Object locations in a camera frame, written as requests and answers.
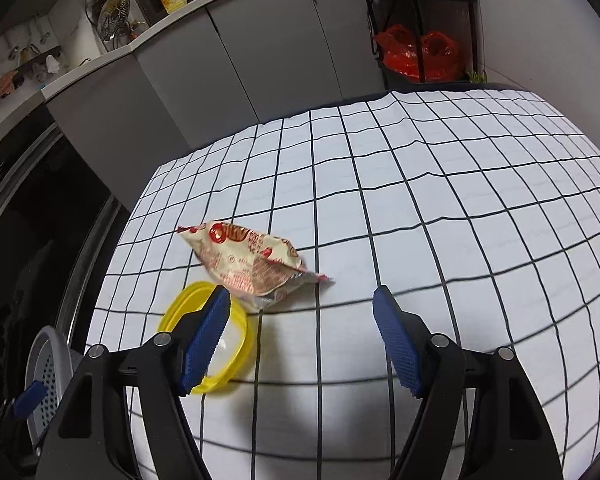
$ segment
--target yellow plastic bowl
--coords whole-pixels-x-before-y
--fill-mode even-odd
[[[171,332],[182,316],[200,310],[214,288],[216,286],[209,282],[191,283],[171,303],[160,320],[157,332]],[[227,384],[244,363],[252,344],[253,337],[247,323],[247,315],[232,296],[229,321],[209,364],[208,371],[211,375],[205,375],[202,382],[192,388],[191,393],[206,394]]]

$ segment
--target yellow rim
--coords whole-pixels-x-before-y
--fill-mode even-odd
[[[200,310],[211,296],[214,288],[216,286],[209,282],[191,283],[171,303],[167,312],[162,316],[156,332],[171,332],[182,316],[188,312]],[[247,315],[233,296],[231,297],[228,322],[233,323],[238,328],[242,340],[235,349],[234,355],[227,361],[222,370],[212,376],[205,375],[202,382],[191,390],[192,394],[206,394],[227,384],[229,379],[240,369],[249,354],[253,337],[247,323]]]

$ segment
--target countertop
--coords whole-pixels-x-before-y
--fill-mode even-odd
[[[334,283],[250,316],[258,370],[252,356],[224,393],[183,399],[213,478],[388,477],[419,401],[387,369],[370,302],[380,283],[463,348],[515,350],[566,480],[600,450],[600,152],[535,94],[393,92],[161,166],[88,344],[147,341],[184,286],[208,280],[174,229],[216,219],[289,238]],[[142,475],[157,478],[129,394]],[[468,426],[461,410],[444,478],[458,475]]]
[[[162,31],[176,23],[178,20],[183,19],[192,12],[201,9],[202,7],[205,7],[214,1],[216,0],[193,0],[192,2],[189,2],[181,9],[177,10],[173,14],[169,14],[160,20],[160,22],[150,27],[147,31],[142,33],[138,38],[133,40],[128,45],[117,48],[112,52],[107,52],[106,54],[103,54],[102,56],[97,57],[96,59],[85,63],[84,65],[74,68],[67,74],[59,77],[52,83],[49,83],[49,85],[45,86],[39,92],[35,92],[33,95],[31,95],[31,97],[18,106],[10,115],[8,115],[8,117],[5,118],[5,120],[0,124],[0,140],[2,140],[2,138],[9,133],[9,131],[16,124],[18,124],[18,122],[20,122],[27,114],[29,114],[40,104],[48,102],[50,99],[62,92],[65,88],[84,78],[85,76],[95,72],[99,68],[102,68],[103,66],[119,59],[120,57],[132,54],[138,48],[142,47],[147,41],[158,36]]]

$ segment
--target gray basket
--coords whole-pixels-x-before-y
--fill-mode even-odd
[[[43,327],[34,339],[27,359],[25,385],[37,380],[46,386],[46,397],[27,419],[34,446],[56,414],[62,394],[81,359],[78,352],[67,346],[64,336],[51,326]]]

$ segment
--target gray cabinet door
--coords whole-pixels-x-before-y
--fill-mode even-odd
[[[352,99],[383,91],[382,73],[371,51],[364,0],[315,0],[315,7],[342,97]]]
[[[219,0],[207,8],[260,122],[341,100],[312,0]]]
[[[258,122],[205,9],[141,46],[136,58],[192,149]]]
[[[190,151],[133,56],[75,82],[47,106],[76,151],[129,211],[159,165]]]

